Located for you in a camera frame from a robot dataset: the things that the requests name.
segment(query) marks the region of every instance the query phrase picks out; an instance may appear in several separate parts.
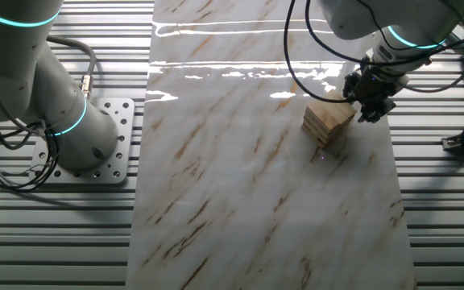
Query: metal rail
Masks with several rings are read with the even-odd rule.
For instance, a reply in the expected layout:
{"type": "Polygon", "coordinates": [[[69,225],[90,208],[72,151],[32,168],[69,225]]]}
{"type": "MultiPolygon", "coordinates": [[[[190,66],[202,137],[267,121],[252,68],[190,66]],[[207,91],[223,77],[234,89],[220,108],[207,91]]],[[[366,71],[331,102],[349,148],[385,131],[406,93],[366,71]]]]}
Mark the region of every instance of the metal rail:
{"type": "MultiPolygon", "coordinates": [[[[135,101],[129,181],[116,189],[38,193],[77,210],[0,190],[0,290],[125,288],[153,5],[153,0],[66,0],[52,34],[94,47],[99,65],[93,95],[135,101]]],[[[88,58],[52,47],[79,80],[88,58]]],[[[410,74],[411,85],[438,87],[461,71],[459,56],[435,56],[430,66],[410,74]]],[[[464,128],[464,83],[444,93],[403,91],[395,100],[391,138],[419,289],[464,290],[464,159],[447,155],[439,141],[464,128]]],[[[0,146],[0,164],[10,170],[29,166],[34,144],[32,139],[12,155],[0,146]]]]}

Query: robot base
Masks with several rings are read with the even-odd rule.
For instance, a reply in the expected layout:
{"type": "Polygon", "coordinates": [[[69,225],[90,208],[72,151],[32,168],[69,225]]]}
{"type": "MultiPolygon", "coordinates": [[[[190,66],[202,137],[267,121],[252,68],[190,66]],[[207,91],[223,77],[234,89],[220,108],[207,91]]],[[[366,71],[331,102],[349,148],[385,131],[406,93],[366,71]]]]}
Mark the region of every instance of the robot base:
{"type": "MultiPolygon", "coordinates": [[[[109,114],[118,125],[119,142],[114,152],[105,163],[90,170],[71,172],[57,165],[45,184],[121,184],[126,180],[135,112],[134,101],[120,97],[95,97],[92,103],[109,114]]],[[[31,160],[32,167],[39,165],[35,170],[42,169],[40,165],[44,164],[47,153],[46,142],[37,139],[31,160]]],[[[30,180],[33,179],[35,172],[30,172],[29,177],[30,180]]]]}

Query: bolt hole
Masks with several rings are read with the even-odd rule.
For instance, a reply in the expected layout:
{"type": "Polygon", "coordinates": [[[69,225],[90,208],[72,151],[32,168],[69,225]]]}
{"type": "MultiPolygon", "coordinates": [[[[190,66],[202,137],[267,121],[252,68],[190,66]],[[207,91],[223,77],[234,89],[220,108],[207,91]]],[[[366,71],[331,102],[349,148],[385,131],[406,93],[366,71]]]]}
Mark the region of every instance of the bolt hole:
{"type": "Polygon", "coordinates": [[[92,147],[91,149],[93,150],[94,157],[98,158],[99,160],[105,159],[105,156],[103,156],[103,153],[99,149],[96,147],[92,147]]]}

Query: marble surface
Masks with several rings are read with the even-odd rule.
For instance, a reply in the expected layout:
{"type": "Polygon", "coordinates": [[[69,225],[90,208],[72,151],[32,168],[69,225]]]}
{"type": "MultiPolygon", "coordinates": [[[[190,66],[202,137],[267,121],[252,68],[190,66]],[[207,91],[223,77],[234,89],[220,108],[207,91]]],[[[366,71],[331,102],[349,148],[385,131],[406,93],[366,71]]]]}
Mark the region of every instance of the marble surface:
{"type": "MultiPolygon", "coordinates": [[[[414,289],[387,119],[320,150],[313,101],[282,49],[289,2],[157,0],[144,104],[129,290],[414,289]]],[[[313,26],[342,41],[319,7],[313,26]]],[[[313,42],[297,1],[290,47],[314,92],[353,69],[313,42]]]]}

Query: stack of wooden blocks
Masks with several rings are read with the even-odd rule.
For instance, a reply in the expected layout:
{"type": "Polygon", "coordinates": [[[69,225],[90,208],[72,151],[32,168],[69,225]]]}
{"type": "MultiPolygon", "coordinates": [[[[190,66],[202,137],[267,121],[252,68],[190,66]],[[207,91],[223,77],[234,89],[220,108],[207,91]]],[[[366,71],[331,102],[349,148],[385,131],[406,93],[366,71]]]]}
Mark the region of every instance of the stack of wooden blocks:
{"type": "MultiPolygon", "coordinates": [[[[328,99],[343,100],[336,90],[329,91],[328,99]]],[[[314,101],[307,106],[302,129],[319,147],[327,147],[352,122],[356,110],[349,103],[314,101]]]]}

